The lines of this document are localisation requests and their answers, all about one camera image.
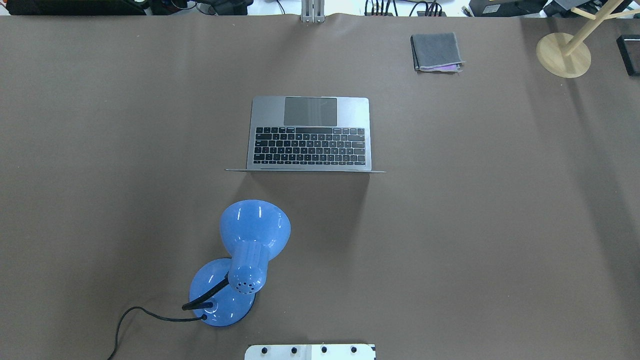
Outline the black box at table edge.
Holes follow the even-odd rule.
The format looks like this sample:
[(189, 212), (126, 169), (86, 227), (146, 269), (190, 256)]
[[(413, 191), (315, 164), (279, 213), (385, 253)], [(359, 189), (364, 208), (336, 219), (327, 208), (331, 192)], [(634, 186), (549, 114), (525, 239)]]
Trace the black box at table edge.
[(640, 76), (640, 35), (623, 34), (616, 43), (627, 74)]

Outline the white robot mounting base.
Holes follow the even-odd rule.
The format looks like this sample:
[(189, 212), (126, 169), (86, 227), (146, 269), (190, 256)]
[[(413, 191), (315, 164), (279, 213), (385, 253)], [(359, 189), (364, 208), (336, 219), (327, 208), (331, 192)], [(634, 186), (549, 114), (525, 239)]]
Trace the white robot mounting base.
[(256, 344), (247, 348), (245, 360), (375, 360), (374, 344)]

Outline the folded grey cloth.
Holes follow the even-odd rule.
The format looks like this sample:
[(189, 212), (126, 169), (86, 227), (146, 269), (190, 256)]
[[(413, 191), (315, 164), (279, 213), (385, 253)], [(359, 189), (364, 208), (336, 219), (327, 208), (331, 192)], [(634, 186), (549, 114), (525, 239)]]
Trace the folded grey cloth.
[(410, 44), (413, 67), (417, 72), (459, 73), (461, 58), (457, 35), (454, 32), (412, 34)]

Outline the grey laptop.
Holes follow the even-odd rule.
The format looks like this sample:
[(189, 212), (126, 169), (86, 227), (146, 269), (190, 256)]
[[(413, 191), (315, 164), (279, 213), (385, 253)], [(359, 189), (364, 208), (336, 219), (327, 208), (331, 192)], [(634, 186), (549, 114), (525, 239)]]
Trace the grey laptop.
[(372, 173), (370, 100), (255, 96), (247, 172)]

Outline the blue desk lamp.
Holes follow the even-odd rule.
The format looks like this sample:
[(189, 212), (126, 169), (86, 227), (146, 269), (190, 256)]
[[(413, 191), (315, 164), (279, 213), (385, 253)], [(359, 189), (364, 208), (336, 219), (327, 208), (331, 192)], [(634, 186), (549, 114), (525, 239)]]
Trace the blue desk lamp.
[(226, 327), (253, 308), (265, 287), (269, 262), (290, 239), (291, 223), (273, 203), (247, 199), (222, 212), (219, 229), (229, 256), (211, 260), (195, 273), (182, 309), (210, 326)]

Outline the wooden stand with round base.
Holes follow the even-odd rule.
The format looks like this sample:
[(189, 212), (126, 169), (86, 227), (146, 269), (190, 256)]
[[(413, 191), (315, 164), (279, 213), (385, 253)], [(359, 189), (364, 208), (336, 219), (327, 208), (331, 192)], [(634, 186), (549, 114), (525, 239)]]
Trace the wooden stand with round base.
[(594, 14), (580, 9), (579, 6), (570, 7), (571, 13), (588, 21), (575, 35), (554, 32), (542, 37), (535, 47), (539, 63), (549, 73), (562, 78), (577, 78), (584, 75), (592, 64), (592, 55), (588, 46), (585, 45), (585, 39), (606, 20), (640, 13), (638, 8), (616, 12), (615, 9), (621, 4), (622, 0), (607, 0)]

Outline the aluminium profile post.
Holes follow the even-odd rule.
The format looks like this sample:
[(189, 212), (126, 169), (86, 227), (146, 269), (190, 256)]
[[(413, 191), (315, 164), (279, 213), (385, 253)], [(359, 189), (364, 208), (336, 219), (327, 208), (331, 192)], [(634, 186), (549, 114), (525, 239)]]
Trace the aluminium profile post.
[(301, 22), (302, 23), (324, 23), (325, 22), (325, 1), (324, 0), (302, 0), (301, 1)]

